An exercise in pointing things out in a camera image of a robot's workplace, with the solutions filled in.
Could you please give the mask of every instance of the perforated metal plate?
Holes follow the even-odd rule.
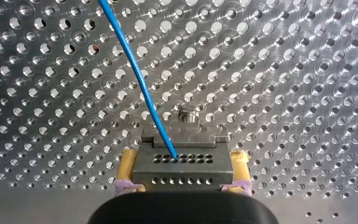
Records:
[[[358,223],[358,0],[112,6],[167,125],[227,126],[282,223]],[[0,191],[112,192],[151,124],[96,0],[0,1]]]

